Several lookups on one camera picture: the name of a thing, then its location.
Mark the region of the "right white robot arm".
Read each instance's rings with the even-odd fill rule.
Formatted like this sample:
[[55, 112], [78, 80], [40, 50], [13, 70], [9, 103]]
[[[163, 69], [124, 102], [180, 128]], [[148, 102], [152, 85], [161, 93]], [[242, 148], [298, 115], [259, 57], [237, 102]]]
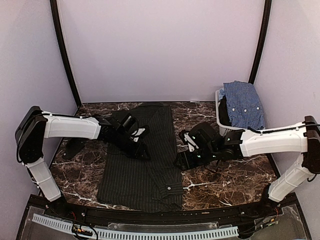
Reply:
[[276, 203], [308, 178], [320, 173], [320, 125], [311, 115], [290, 126], [265, 130], [237, 129], [225, 136], [215, 131], [208, 122], [202, 122], [189, 131], [182, 131], [180, 138], [188, 145], [188, 150], [178, 153], [174, 162], [181, 171], [213, 161], [282, 152], [299, 153], [284, 175], [265, 188], [261, 201], [255, 205], [255, 213], [260, 217], [266, 217], [274, 210]]

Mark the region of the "black pinstriped long sleeve shirt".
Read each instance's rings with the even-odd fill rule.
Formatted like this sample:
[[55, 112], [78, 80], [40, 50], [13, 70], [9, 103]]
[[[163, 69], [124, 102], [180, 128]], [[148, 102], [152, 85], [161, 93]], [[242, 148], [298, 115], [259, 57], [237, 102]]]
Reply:
[[174, 163], [177, 144], [172, 109], [143, 103], [129, 113], [136, 128], [148, 126], [144, 138], [150, 160], [128, 158], [116, 146], [89, 140], [72, 159], [58, 157], [52, 172], [69, 202], [96, 203], [148, 213], [179, 211], [182, 176]]

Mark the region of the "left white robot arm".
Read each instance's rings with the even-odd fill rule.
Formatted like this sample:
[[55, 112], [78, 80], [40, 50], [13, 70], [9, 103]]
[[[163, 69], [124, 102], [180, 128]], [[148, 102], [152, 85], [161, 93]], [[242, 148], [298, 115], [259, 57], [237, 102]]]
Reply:
[[148, 126], [138, 126], [138, 120], [130, 113], [119, 117], [102, 115], [72, 116], [42, 110], [32, 106], [15, 130], [16, 161], [26, 167], [33, 183], [51, 203], [51, 210], [60, 218], [71, 213], [65, 203], [48, 164], [43, 145], [47, 139], [98, 140], [117, 147], [131, 159], [148, 161], [150, 154], [143, 138]]

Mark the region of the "white perforated plastic basket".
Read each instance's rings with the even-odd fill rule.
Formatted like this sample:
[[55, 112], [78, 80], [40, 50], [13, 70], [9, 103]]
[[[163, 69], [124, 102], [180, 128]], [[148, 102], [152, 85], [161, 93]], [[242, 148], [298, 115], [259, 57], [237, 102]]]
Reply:
[[219, 90], [216, 90], [215, 91], [215, 110], [216, 110], [216, 122], [217, 122], [217, 125], [219, 127], [219, 134], [223, 137], [225, 137], [228, 132], [230, 131], [238, 131], [238, 130], [245, 130], [245, 128], [239, 128], [239, 127], [233, 127], [233, 126], [227, 126], [227, 125], [223, 125], [221, 122], [220, 122], [220, 112], [219, 112], [219, 105], [220, 105], [220, 102], [219, 102]]

